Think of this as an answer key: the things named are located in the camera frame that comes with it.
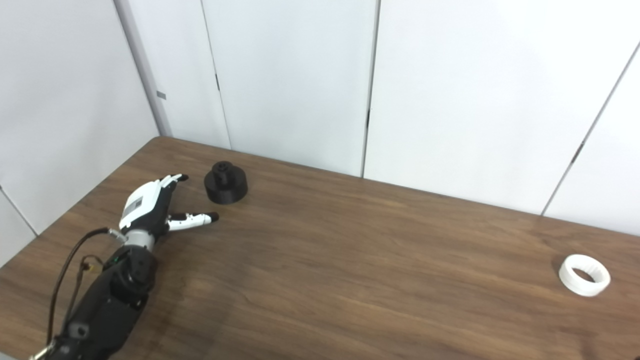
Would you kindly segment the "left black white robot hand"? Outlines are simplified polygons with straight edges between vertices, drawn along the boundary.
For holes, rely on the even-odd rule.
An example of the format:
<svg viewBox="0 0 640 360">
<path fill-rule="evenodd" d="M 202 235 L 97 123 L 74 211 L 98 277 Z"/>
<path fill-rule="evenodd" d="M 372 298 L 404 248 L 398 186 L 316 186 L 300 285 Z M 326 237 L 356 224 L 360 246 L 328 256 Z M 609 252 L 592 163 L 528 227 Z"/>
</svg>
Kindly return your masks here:
<svg viewBox="0 0 640 360">
<path fill-rule="evenodd" d="M 170 203 L 178 183 L 189 179 L 186 174 L 169 174 L 163 178 L 144 183 L 126 200 L 119 230 L 145 231 L 156 239 L 171 231 L 182 231 L 206 226 L 219 220 L 217 212 L 169 214 Z"/>
</svg>

